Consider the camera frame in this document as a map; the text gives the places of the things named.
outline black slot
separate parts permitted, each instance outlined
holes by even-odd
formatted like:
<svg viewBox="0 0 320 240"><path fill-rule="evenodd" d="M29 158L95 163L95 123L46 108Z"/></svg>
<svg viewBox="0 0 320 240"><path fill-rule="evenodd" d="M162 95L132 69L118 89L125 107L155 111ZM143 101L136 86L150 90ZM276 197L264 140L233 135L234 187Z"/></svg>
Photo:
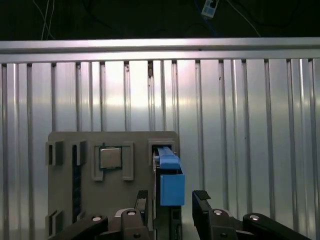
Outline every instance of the black slot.
<svg viewBox="0 0 320 240"><path fill-rule="evenodd" d="M53 146L49 145L49 165L53 164L53 159L54 159L54 150L53 150Z"/></svg>
<svg viewBox="0 0 320 240"><path fill-rule="evenodd" d="M77 165L77 145L72 146L72 222L81 213L81 166Z"/></svg>

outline silver screw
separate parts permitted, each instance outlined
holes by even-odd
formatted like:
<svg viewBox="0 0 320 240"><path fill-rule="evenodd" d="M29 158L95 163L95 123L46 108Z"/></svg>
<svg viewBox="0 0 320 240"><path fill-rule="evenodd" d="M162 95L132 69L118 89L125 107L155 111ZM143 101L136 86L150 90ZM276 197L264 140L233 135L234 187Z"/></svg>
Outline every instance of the silver screw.
<svg viewBox="0 0 320 240"><path fill-rule="evenodd" d="M213 212L215 215L221 215L222 214L222 211L220 211L220 210L214 210L214 212Z"/></svg>
<svg viewBox="0 0 320 240"><path fill-rule="evenodd" d="M100 216L94 216L93 218L92 218L92 221L94 221L94 222L99 222L101 220L101 217Z"/></svg>
<svg viewBox="0 0 320 240"><path fill-rule="evenodd" d="M251 218L253 221L258 221L258 220L259 220L259 217L256 216L256 215L251 215L250 218Z"/></svg>
<svg viewBox="0 0 320 240"><path fill-rule="evenodd" d="M135 212L135 211L128 211L128 215L129 215L129 216L136 215L136 212Z"/></svg>

